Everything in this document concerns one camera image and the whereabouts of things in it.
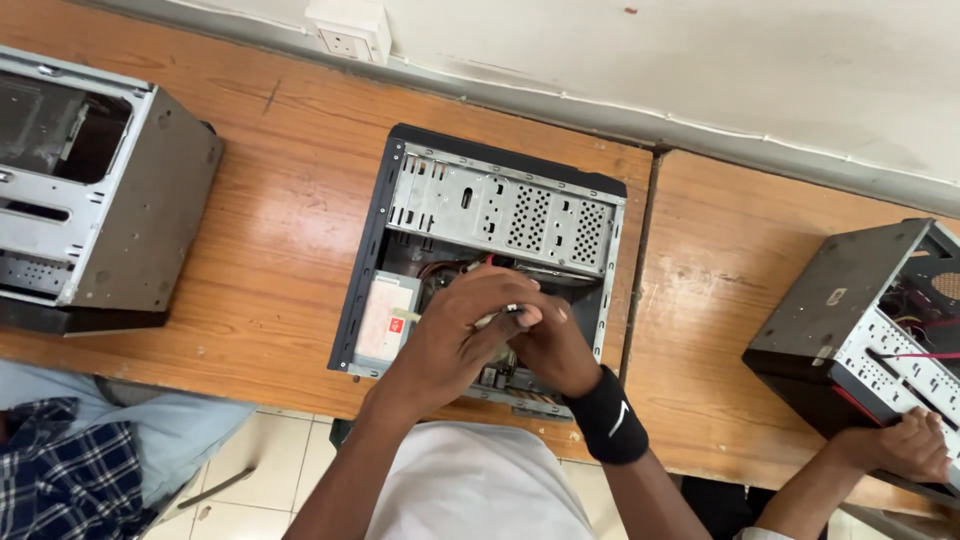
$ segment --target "red trim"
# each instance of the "red trim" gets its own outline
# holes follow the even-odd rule
[[[839,385],[837,385],[837,384],[834,384],[834,385],[833,385],[833,389],[836,391],[837,394],[840,394],[840,397],[841,397],[841,398],[843,398],[843,399],[847,400],[848,402],[852,403],[853,406],[855,406],[855,407],[857,408],[857,410],[859,410],[860,412],[866,414],[867,417],[869,417],[871,420],[873,420],[874,422],[876,422],[876,424],[877,424],[878,426],[883,427],[883,424],[880,424],[880,421],[877,420],[877,418],[876,418],[873,414],[871,414],[869,410],[867,410],[867,407],[861,405],[859,401],[855,400],[855,399],[853,398],[853,396],[850,395],[850,392],[848,392],[847,390],[844,390],[841,386],[839,386]]]

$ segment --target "person's hand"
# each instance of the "person's hand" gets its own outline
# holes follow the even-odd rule
[[[916,482],[944,482],[952,459],[941,431],[940,415],[916,407],[895,426],[852,428],[834,439],[843,454],[864,472],[882,469]]]
[[[603,372],[584,338],[570,304],[554,299],[566,319],[544,319],[529,331],[508,341],[516,356],[547,386],[565,396],[579,398],[600,382]]]
[[[523,304],[518,314],[499,313]],[[483,317],[499,313],[482,330]],[[390,369],[373,387],[377,400],[401,421],[416,422],[460,397],[498,346],[542,321],[569,315],[524,275],[487,264],[459,276],[431,299]]]

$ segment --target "wooden desk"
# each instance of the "wooden desk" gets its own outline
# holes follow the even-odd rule
[[[0,4],[0,43],[157,83],[227,141],[165,329],[0,331],[0,356],[352,418],[372,381],[326,363],[387,133],[405,122],[627,185],[604,343],[619,366],[649,152],[56,0]],[[589,458],[572,425],[504,405],[459,400],[437,416],[518,426]]]
[[[826,236],[929,214],[684,152],[657,178],[630,399],[669,469],[780,488],[824,440],[740,356]],[[873,479],[852,502],[928,510]]]

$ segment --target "person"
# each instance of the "person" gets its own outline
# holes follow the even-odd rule
[[[564,395],[588,450],[603,466],[630,538],[710,538],[649,450],[616,377],[597,364],[569,305],[539,289],[521,274],[483,265],[437,293],[368,393],[284,540],[591,538],[557,459],[533,434],[459,422],[418,424],[459,397],[504,342]],[[524,310],[500,312],[511,304]],[[491,313],[498,314],[478,330],[474,323]],[[920,417],[908,415],[902,428],[852,430],[834,439],[742,538],[816,538],[856,480],[875,467],[939,479],[946,468],[939,431],[933,416]],[[864,445],[876,448],[867,452]],[[928,458],[919,459],[921,453]]]
[[[134,538],[255,411],[182,392],[120,407],[90,375],[0,359],[0,538]]]

